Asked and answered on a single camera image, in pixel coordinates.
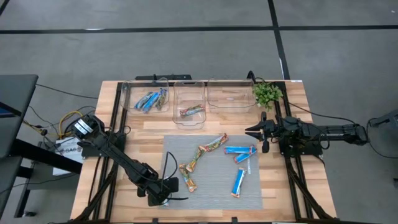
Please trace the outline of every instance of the black floor line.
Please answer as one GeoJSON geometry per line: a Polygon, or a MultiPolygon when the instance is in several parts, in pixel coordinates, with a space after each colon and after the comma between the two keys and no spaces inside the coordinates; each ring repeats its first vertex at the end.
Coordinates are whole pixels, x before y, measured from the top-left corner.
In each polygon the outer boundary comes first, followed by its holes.
{"type": "Polygon", "coordinates": [[[10,0],[4,0],[4,2],[1,4],[1,7],[0,7],[0,16],[1,16],[1,14],[4,12],[4,10],[6,9],[7,4],[8,4],[9,1],[10,1],[10,0]]]}
{"type": "Polygon", "coordinates": [[[398,25],[371,26],[281,26],[279,30],[386,30],[398,29],[398,25]]]}
{"type": "Polygon", "coordinates": [[[282,78],[284,80],[290,80],[289,69],[287,68],[287,61],[285,56],[284,45],[282,43],[282,37],[280,36],[278,18],[276,16],[275,6],[273,0],[268,0],[269,11],[271,13],[272,26],[275,27],[274,35],[276,41],[276,47],[278,49],[278,55],[280,60],[280,66],[282,70],[282,78]]]}
{"type": "Polygon", "coordinates": [[[274,30],[272,26],[214,26],[214,27],[150,27],[113,29],[45,29],[0,30],[0,34],[105,34],[141,32],[203,32],[203,31],[259,31],[274,30]]]}

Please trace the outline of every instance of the potted plant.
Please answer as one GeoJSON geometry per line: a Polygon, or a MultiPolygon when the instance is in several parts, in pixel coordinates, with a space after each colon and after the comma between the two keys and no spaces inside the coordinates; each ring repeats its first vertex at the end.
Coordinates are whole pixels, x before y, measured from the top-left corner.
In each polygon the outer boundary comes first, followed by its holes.
{"type": "Polygon", "coordinates": [[[256,98],[257,105],[265,106],[267,111],[272,109],[272,103],[283,96],[282,91],[271,83],[258,83],[253,87],[253,94],[256,98]]]}

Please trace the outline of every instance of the desk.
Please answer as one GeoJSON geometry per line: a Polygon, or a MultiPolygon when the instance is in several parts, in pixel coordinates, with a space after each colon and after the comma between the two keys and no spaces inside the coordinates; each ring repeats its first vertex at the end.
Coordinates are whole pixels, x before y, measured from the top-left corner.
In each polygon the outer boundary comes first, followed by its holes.
{"type": "MultiPolygon", "coordinates": [[[[109,126],[113,110],[114,96],[118,82],[105,81],[102,84],[96,108],[96,116],[109,126]]],[[[286,81],[289,101],[308,108],[302,82],[286,81]]],[[[255,108],[257,116],[245,113],[210,113],[206,106],[206,121],[203,129],[181,130],[172,121],[173,116],[173,88],[170,87],[170,109],[164,113],[129,114],[126,125],[131,127],[127,135],[125,153],[134,159],[150,164],[157,172],[161,173],[161,159],[163,139],[168,134],[209,134],[243,135],[244,129],[259,122],[261,109],[255,108]]],[[[310,113],[291,107],[293,116],[303,121],[312,122],[310,113]]],[[[267,113],[268,119],[275,117],[275,112],[267,113]]],[[[130,183],[123,169],[119,169],[116,190],[111,214],[111,222],[151,222],[159,218],[160,222],[231,222],[231,217],[237,217],[239,222],[266,222],[266,221],[294,221],[294,210],[290,196],[289,183],[285,169],[284,158],[279,153],[277,144],[270,143],[267,154],[259,153],[260,181],[262,190],[262,210],[162,210],[157,207],[148,207],[146,198],[137,197],[137,187],[130,183]]],[[[328,180],[323,164],[313,156],[302,156],[303,168],[307,179],[309,191],[331,216],[336,216],[328,180]]],[[[87,206],[91,181],[97,158],[87,158],[80,174],[75,202],[71,218],[77,217],[87,206]]],[[[97,175],[94,192],[98,185],[97,175]]],[[[297,189],[301,214],[305,216],[302,194],[297,189]]],[[[104,217],[108,193],[106,192],[101,204],[99,217],[104,217]]]]}
{"type": "Polygon", "coordinates": [[[21,217],[30,187],[33,186],[28,185],[29,179],[38,176],[38,174],[43,174],[43,172],[36,172],[36,175],[32,175],[32,168],[21,166],[22,158],[43,162],[77,174],[80,173],[80,163],[16,139],[30,99],[33,96],[37,79],[37,75],[0,75],[0,102],[21,112],[21,116],[0,118],[0,192],[6,190],[0,195],[0,218],[15,178],[18,176],[27,179],[27,185],[24,186],[14,215],[14,217],[21,217]]]}

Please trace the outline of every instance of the candy bar wrapper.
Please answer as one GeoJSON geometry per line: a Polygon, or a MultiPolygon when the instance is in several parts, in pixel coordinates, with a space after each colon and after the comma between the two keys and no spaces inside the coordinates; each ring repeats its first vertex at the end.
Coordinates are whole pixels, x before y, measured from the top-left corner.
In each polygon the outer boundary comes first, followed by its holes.
{"type": "Polygon", "coordinates": [[[196,105],[196,106],[191,106],[190,108],[187,108],[185,110],[181,110],[180,111],[180,115],[185,117],[185,116],[189,116],[189,115],[193,115],[197,112],[201,112],[205,109],[205,107],[203,105],[196,105]]]}
{"type": "Polygon", "coordinates": [[[157,99],[159,98],[160,93],[154,93],[151,98],[148,100],[148,102],[145,103],[144,107],[143,107],[143,111],[144,113],[147,113],[152,106],[155,104],[155,102],[157,101],[157,99]]]}
{"type": "Polygon", "coordinates": [[[246,170],[240,167],[238,169],[238,175],[236,176],[235,184],[234,187],[232,188],[232,193],[231,195],[234,197],[239,198],[241,195],[241,186],[242,186],[242,181],[243,177],[246,174],[246,170]]]}
{"type": "Polygon", "coordinates": [[[156,108],[158,110],[162,109],[162,106],[163,106],[164,101],[166,99],[166,94],[167,94],[167,90],[164,90],[164,89],[160,88],[160,96],[159,96],[159,99],[156,101],[156,108]]]}
{"type": "Polygon", "coordinates": [[[144,104],[146,102],[148,102],[148,100],[152,97],[152,95],[154,94],[154,92],[148,92],[145,96],[143,96],[134,106],[134,109],[141,109],[142,106],[144,106],[144,104]]]}
{"type": "Polygon", "coordinates": [[[230,153],[252,154],[253,150],[255,148],[256,147],[254,145],[252,145],[252,146],[225,146],[224,153],[225,154],[230,154],[230,153]]]}
{"type": "Polygon", "coordinates": [[[242,154],[239,154],[238,156],[235,156],[235,158],[234,158],[235,163],[238,164],[238,163],[242,162],[243,160],[251,157],[251,155],[255,154],[256,152],[257,152],[257,149],[254,147],[254,149],[252,150],[252,154],[242,153],[242,154]]]}
{"type": "Polygon", "coordinates": [[[206,150],[198,147],[198,149],[197,149],[197,151],[195,153],[195,156],[193,157],[192,162],[190,162],[187,165],[187,170],[189,172],[193,172],[195,170],[195,167],[197,166],[197,163],[198,163],[198,159],[201,158],[205,154],[205,152],[206,152],[206,150]]]}
{"type": "Polygon", "coordinates": [[[184,182],[185,182],[185,183],[187,184],[187,186],[188,186],[189,192],[193,192],[193,191],[197,188],[197,185],[192,181],[191,177],[189,176],[189,172],[188,172],[188,170],[186,169],[186,168],[187,168],[187,165],[181,164],[181,165],[179,166],[179,168],[180,168],[180,172],[181,172],[181,174],[182,174],[182,177],[183,177],[183,179],[184,179],[184,182]]]}
{"type": "Polygon", "coordinates": [[[199,148],[202,148],[208,152],[211,152],[215,150],[216,148],[220,147],[222,144],[226,143],[228,141],[228,135],[224,133],[224,135],[218,137],[211,143],[204,145],[204,146],[199,146],[199,148]]]}

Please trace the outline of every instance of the yellow cable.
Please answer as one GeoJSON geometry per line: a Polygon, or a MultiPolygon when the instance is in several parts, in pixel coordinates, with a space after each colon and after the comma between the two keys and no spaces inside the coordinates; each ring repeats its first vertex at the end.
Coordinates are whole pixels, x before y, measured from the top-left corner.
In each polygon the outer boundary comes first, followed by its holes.
{"type": "MultiPolygon", "coordinates": [[[[35,130],[36,132],[38,132],[40,135],[42,134],[42,130],[41,130],[41,129],[36,128],[35,126],[29,124],[27,121],[23,121],[23,123],[24,123],[26,126],[32,128],[33,130],[35,130]]],[[[46,135],[57,136],[57,137],[58,137],[58,134],[46,134],[46,135]]]]}
{"type": "Polygon", "coordinates": [[[66,135],[68,135],[68,134],[71,134],[70,131],[67,132],[67,133],[65,133],[65,134],[62,133],[62,123],[64,122],[64,119],[65,119],[67,116],[71,115],[71,114],[78,114],[78,115],[80,115],[80,117],[83,117],[83,114],[82,114],[80,111],[71,111],[71,112],[65,114],[65,115],[61,118],[60,123],[59,123],[59,125],[58,125],[59,138],[60,138],[60,139],[62,139],[64,136],[66,136],[66,135]]]}

